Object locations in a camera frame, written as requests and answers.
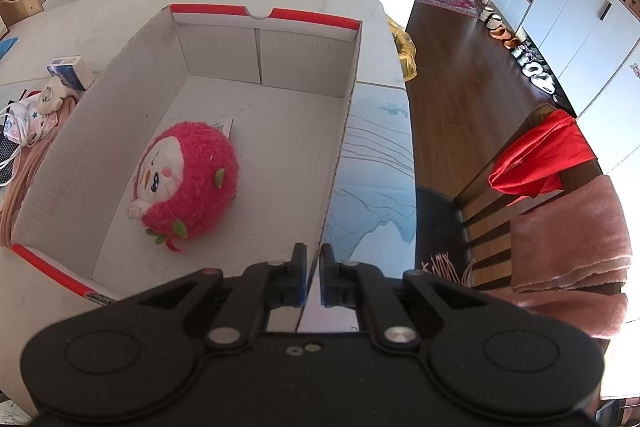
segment yellow plastic bag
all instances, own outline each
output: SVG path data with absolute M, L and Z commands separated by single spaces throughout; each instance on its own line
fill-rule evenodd
M 396 50 L 398 50 L 398 58 L 402 66 L 402 76 L 407 82 L 415 78 L 417 71 L 415 69 L 415 45 L 409 34 L 404 31 L 391 17 L 386 16 L 389 28 L 394 36 Z

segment pink plush toy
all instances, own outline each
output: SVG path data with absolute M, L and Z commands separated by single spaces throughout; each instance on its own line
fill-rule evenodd
M 156 244 L 211 230 L 236 195 L 238 161 L 229 140 L 205 123 L 164 131 L 142 156 L 127 216 L 141 219 Z

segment wooden chair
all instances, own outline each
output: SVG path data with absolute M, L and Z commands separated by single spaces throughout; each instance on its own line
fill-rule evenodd
M 422 268 L 422 263 L 428 262 L 433 255 L 449 253 L 449 260 L 452 262 L 458 276 L 461 277 L 465 267 L 473 260 L 476 248 L 488 245 L 509 235 L 511 222 L 508 220 L 473 238 L 471 238 L 469 228 L 491 219 L 492 216 L 495 217 L 495 214 L 517 199 L 517 196 L 502 194 L 490 188 L 488 176 L 498 156 L 508 146 L 542 123 L 555 110 L 555 107 L 548 104 L 542 104 L 533 110 L 507 143 L 496 153 L 494 158 L 452 200 L 430 188 L 417 188 L 416 268 Z M 526 209 L 526 212 L 529 212 L 538 204 L 545 204 L 550 200 L 562 197 L 567 192 L 572 192 L 572 190 L 586 185 L 601 174 L 602 170 L 597 160 L 591 160 L 561 171 L 559 176 L 562 180 L 564 191 L 555 195 L 550 194 L 548 197 L 542 198 L 544 199 L 542 202 L 527 200 L 529 208 Z M 478 201 L 487 191 L 493 192 L 497 197 L 494 197 L 489 204 L 486 204 L 476 212 L 465 212 L 465 209 L 468 209 L 473 202 Z M 504 248 L 497 253 L 484 257 L 484 259 L 476 260 L 473 265 L 473 272 L 506 263 L 510 259 L 511 249 Z M 510 284 L 511 275 L 506 275 L 480 284 L 474 284 L 473 288 L 477 290 L 499 289 L 507 288 Z M 620 293 L 621 288 L 621 283 L 611 283 L 585 288 L 585 290 L 605 295 L 615 295 Z

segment metal screw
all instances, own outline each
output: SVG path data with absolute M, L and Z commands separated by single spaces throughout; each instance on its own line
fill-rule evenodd
M 406 326 L 392 326 L 385 331 L 385 338 L 394 344 L 408 344 L 417 338 L 417 333 Z
M 309 342 L 308 344 L 305 344 L 305 351 L 317 353 L 318 351 L 322 351 L 322 346 L 320 344 Z
M 300 357 L 305 354 L 305 350 L 300 346 L 289 346 L 286 349 L 287 355 L 291 355 L 292 357 Z
M 216 344 L 233 344 L 240 340 L 240 331 L 236 328 L 216 328 L 209 331 L 209 340 Z

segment wooden floor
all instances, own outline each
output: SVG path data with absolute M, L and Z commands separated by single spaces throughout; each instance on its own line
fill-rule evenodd
M 533 109 L 553 102 L 529 82 L 479 20 L 416 3 L 406 29 L 417 49 L 418 75 L 406 84 L 415 180 L 454 197 Z M 486 226 L 506 219 L 495 216 Z M 472 235 L 486 230 L 472 230 Z M 508 248 L 505 241 L 476 249 L 474 258 Z M 476 273 L 476 282 L 508 273 L 508 264 L 487 268 Z

